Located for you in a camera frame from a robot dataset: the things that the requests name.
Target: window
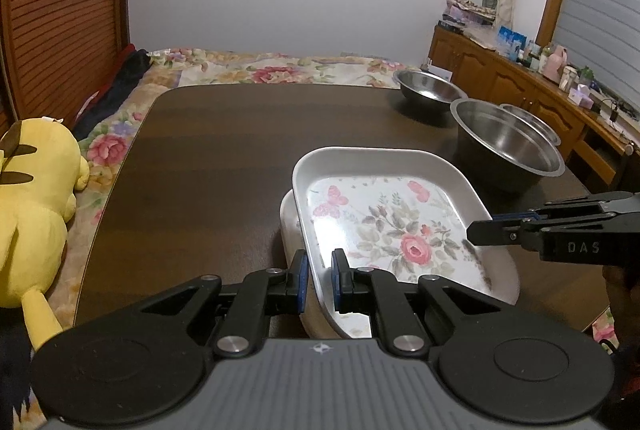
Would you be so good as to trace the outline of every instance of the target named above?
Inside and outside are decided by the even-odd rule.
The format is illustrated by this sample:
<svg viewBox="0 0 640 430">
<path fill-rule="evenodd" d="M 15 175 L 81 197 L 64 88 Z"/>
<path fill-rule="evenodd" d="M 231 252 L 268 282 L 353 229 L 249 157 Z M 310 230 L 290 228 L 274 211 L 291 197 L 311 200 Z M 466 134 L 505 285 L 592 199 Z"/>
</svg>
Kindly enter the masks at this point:
<svg viewBox="0 0 640 430">
<path fill-rule="evenodd" d="M 554 42 L 640 107 L 640 0 L 563 0 Z"/>
</svg>

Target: floral bedspread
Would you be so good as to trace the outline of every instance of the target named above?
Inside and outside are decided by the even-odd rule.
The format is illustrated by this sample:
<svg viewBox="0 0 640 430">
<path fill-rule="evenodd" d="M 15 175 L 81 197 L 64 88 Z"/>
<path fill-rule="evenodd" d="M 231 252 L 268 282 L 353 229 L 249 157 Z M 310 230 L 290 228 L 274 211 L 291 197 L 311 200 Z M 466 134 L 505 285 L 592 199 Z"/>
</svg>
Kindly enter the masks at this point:
<svg viewBox="0 0 640 430">
<path fill-rule="evenodd" d="M 339 84 L 397 88 L 392 80 L 402 64 L 360 57 L 294 58 L 280 53 L 239 54 L 173 49 L 151 54 L 152 66 L 119 110 L 99 123 L 80 142 L 90 166 L 87 189 L 79 193 L 78 210 L 69 226 L 67 252 L 60 279 L 49 303 L 63 328 L 73 325 L 76 302 L 89 250 L 107 197 L 122 161 L 146 113 L 162 93 L 176 87 L 205 84 Z M 14 414 L 14 429 L 37 428 L 44 422 L 31 394 L 30 408 Z"/>
</svg>

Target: cabinet door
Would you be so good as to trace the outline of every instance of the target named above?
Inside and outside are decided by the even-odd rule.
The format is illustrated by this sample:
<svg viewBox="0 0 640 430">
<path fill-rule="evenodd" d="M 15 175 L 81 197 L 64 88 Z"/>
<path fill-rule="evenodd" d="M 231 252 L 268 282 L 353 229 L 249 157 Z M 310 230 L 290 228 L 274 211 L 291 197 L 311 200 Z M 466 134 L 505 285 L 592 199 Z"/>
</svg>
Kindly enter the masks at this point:
<svg viewBox="0 0 640 430">
<path fill-rule="evenodd" d="M 530 112 L 558 133 L 562 141 L 558 150 L 562 157 L 567 159 L 582 133 L 584 123 L 569 109 L 560 104 L 558 100 L 542 92 Z"/>
<path fill-rule="evenodd" d="M 451 81 L 462 89 L 469 98 L 484 100 L 486 85 L 486 67 L 488 57 L 478 49 L 462 48 L 456 55 L 456 64 Z"/>
<path fill-rule="evenodd" d="M 489 96 L 487 100 L 496 105 L 511 104 L 523 109 L 535 99 L 536 90 L 518 73 L 502 64 L 495 65 L 495 72 L 489 82 Z"/>
<path fill-rule="evenodd" d="M 453 71 L 454 67 L 454 44 L 450 38 L 450 34 L 436 28 L 436 33 L 431 42 L 429 58 L 434 66 L 442 67 L 447 71 Z"/>
</svg>

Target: wooden wardrobe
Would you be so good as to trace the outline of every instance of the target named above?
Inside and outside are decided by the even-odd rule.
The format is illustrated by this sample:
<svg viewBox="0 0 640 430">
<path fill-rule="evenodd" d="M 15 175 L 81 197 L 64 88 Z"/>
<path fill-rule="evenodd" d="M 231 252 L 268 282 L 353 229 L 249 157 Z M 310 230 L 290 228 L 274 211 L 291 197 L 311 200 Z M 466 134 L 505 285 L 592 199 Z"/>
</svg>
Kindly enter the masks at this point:
<svg viewBox="0 0 640 430">
<path fill-rule="evenodd" d="M 72 127 L 128 42 L 127 0 L 0 0 L 0 135 L 41 116 Z"/>
</svg>

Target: pikachu plush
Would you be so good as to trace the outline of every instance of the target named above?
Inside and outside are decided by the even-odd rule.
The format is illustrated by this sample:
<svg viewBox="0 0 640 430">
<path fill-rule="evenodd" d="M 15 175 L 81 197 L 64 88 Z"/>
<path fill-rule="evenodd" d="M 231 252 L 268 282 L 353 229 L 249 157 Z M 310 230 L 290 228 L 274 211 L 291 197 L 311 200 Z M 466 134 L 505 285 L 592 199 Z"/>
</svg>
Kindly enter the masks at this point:
<svg viewBox="0 0 640 430">
<path fill-rule="evenodd" d="M 36 350 L 62 331 L 44 293 L 60 267 L 74 190 L 88 179 L 78 143 L 58 121 L 17 121 L 0 139 L 0 307 L 22 306 Z"/>
</svg>

